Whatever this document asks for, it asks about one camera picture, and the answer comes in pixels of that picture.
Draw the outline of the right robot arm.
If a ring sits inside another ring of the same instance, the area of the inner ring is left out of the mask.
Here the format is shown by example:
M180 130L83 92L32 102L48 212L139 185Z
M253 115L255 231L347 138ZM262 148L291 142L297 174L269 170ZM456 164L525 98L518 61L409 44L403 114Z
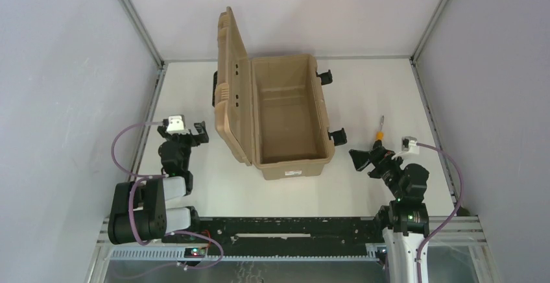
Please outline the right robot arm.
M419 164L403 165L403 155L376 140L369 151L349 150L356 171L368 166L368 176L380 179L394 199L374 218L376 232L385 243L382 252L390 282L428 282L427 244L429 215L424 203L429 172Z

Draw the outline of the tan plastic toolbox bin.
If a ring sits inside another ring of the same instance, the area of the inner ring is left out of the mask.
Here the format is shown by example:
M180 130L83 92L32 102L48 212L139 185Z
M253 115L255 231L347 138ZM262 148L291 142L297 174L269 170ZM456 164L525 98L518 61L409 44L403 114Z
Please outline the tan plastic toolbox bin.
M250 58L231 8L217 43L215 128L235 159L265 180L320 175L347 142L344 129L330 129L322 88L331 72L319 73L310 54Z

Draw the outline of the aluminium frame front rail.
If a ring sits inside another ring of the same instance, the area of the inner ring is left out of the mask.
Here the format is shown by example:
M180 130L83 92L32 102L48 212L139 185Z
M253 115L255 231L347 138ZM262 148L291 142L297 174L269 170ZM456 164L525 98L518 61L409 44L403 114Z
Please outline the aluminium frame front rail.
M194 264L223 262L383 262L388 245L370 217L204 218L201 238L173 235L115 245L102 227L86 275L86 282L103 282L108 265L116 260ZM468 277L499 282L478 217L451 220L429 242L430 268L441 252L452 262L465 259Z

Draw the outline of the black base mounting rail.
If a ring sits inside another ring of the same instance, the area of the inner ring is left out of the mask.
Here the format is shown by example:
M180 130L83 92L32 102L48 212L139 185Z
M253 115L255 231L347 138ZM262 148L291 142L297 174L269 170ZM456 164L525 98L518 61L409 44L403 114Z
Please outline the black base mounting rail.
M359 257L384 243L373 217L203 217L194 236L168 235L162 243L221 245L227 257Z

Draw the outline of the small green-lit circuit board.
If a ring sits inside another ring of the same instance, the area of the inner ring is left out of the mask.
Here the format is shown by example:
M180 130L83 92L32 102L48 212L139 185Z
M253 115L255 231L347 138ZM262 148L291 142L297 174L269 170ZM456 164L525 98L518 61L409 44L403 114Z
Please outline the small green-lit circuit board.
M207 255L208 250L206 248L193 247L187 248L184 251L185 258L203 258Z

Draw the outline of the orange black handled screwdriver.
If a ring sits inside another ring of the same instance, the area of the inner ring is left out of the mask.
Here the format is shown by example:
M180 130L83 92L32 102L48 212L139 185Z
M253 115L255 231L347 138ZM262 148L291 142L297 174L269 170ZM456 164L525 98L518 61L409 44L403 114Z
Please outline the orange black handled screwdriver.
M383 141L383 138L384 138L384 132L383 132L384 122L385 122L385 116L382 115L381 118L380 118L379 128L378 128L378 131L376 133L375 143L377 143L377 144L382 144L382 141Z

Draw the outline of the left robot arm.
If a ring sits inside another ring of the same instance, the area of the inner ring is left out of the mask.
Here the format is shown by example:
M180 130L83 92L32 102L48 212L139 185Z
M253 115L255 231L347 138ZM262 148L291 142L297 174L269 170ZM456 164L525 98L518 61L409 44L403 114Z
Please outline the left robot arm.
M194 206L168 208L166 203L191 195L191 150L209 142L206 124L195 123L195 134L185 127L180 116L156 122L155 126L164 139L157 150L160 174L133 174L133 182L115 187L107 228L108 238L115 245L146 245L180 230L190 233L198 230L200 218Z

